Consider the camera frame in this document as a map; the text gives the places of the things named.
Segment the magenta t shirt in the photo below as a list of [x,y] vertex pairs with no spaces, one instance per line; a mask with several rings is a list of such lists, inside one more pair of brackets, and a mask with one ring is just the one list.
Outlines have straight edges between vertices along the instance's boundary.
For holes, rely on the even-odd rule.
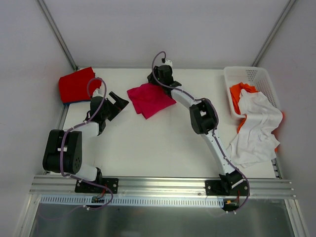
[[149,119],[165,108],[176,104],[176,101],[167,96],[163,89],[151,83],[145,83],[139,87],[127,91],[135,112]]

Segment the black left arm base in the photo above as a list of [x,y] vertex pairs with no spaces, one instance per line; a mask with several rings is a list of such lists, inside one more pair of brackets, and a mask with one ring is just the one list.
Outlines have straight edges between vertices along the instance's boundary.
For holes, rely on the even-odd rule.
[[[112,191],[113,194],[118,193],[119,187],[119,179],[118,178],[97,178],[95,181],[91,181],[91,183],[101,185],[107,187]],[[81,194],[101,194],[102,192],[109,194],[110,192],[107,189],[101,188],[99,186],[91,185],[83,181],[76,181],[75,193]]]

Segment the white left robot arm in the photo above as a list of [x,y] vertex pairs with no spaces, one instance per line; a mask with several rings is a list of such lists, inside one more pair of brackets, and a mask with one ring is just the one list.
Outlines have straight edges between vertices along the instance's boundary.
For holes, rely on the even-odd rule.
[[114,103],[97,91],[94,92],[82,123],[66,130],[51,130],[42,160],[44,170],[60,173],[64,177],[72,177],[78,181],[85,180],[86,187],[93,193],[102,190],[102,171],[83,162],[82,144],[101,135],[106,127],[106,121],[112,121],[129,104],[112,91],[109,95],[114,99]]

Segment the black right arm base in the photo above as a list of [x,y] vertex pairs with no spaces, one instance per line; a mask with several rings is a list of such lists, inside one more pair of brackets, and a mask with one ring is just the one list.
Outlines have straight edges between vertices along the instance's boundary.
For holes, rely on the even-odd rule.
[[247,196],[250,190],[246,181],[226,191],[220,180],[206,180],[204,182],[207,196]]

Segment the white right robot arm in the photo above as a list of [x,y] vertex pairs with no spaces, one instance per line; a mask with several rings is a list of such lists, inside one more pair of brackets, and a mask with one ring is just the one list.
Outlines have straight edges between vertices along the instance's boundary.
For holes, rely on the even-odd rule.
[[186,92],[182,85],[173,79],[172,73],[170,65],[152,66],[152,72],[147,79],[148,82],[160,86],[167,96],[189,110],[193,131],[204,139],[220,171],[220,183],[210,189],[220,195],[237,195],[244,177],[232,164],[223,148],[217,132],[219,118],[214,106],[209,99],[197,99]]

